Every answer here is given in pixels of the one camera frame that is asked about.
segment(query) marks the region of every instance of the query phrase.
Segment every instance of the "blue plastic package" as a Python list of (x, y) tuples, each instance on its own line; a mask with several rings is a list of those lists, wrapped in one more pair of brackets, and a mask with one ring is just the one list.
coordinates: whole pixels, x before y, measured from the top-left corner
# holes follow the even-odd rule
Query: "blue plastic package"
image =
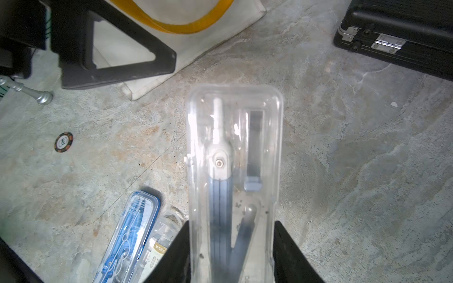
[(129, 196), (93, 283), (129, 282), (159, 208), (159, 199), (148, 193)]

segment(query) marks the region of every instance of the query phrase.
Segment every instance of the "marble floor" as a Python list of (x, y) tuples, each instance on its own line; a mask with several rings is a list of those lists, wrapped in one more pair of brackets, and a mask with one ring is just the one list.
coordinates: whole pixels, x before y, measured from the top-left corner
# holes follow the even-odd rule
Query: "marble floor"
[(285, 97), (276, 217), (326, 282), (453, 282), (453, 82), (334, 47), (348, 0), (263, 2), (138, 101), (61, 89), (57, 56), (35, 54), (26, 83), (55, 98), (0, 101), (0, 236), (43, 281), (91, 282), (134, 190), (187, 218), (186, 95), (246, 83)]

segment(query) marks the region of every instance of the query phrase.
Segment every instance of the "black object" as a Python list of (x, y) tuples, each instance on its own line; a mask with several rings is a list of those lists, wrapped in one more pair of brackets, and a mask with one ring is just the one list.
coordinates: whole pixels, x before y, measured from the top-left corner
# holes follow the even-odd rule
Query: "black object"
[(0, 278), (2, 282), (43, 283), (2, 239), (0, 239)]
[(334, 44), (453, 80), (452, 2), (353, 0)]
[[(189, 283), (189, 239), (187, 221), (145, 282)], [(274, 261), (276, 283), (324, 283), (280, 221), (275, 222)]]
[[(273, 255), (276, 283), (324, 283), (280, 221), (275, 222)], [(23, 283), (43, 283), (1, 239), (0, 278), (15, 278), (16, 282)], [(145, 282), (190, 283), (190, 279), (190, 234), (187, 221)]]
[(30, 47), (46, 47), (46, 8), (38, 0), (0, 0), (0, 3), (0, 74), (28, 78)]
[[(87, 89), (173, 73), (176, 52), (104, 0), (51, 0), (51, 49), (60, 56), (62, 88)], [(94, 21), (105, 19), (154, 53), (156, 59), (97, 69), (92, 61)]]
[(275, 283), (324, 283), (280, 221), (274, 228)]
[(187, 221), (145, 283), (190, 283), (190, 234)]

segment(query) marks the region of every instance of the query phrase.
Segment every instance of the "clear plastic container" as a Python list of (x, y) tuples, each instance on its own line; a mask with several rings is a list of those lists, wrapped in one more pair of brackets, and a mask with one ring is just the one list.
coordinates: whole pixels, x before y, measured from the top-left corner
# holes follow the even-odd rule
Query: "clear plastic container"
[(148, 193), (129, 196), (93, 283), (129, 282), (159, 208), (159, 199)]
[(202, 85), (186, 113), (192, 282), (273, 282), (281, 93)]
[(130, 283), (143, 283), (149, 277), (181, 227), (181, 219), (172, 211), (166, 211), (157, 218)]

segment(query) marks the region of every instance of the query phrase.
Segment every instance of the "yellow strap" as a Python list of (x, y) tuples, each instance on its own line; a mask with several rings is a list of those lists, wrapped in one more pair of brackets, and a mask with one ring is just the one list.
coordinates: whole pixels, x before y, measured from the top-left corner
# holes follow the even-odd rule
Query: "yellow strap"
[(137, 21), (158, 31), (169, 34), (194, 34), (209, 28), (217, 22), (233, 3), (233, 0), (219, 0), (217, 5), (203, 17), (188, 24), (166, 24), (146, 14), (133, 0), (111, 0), (118, 8)]

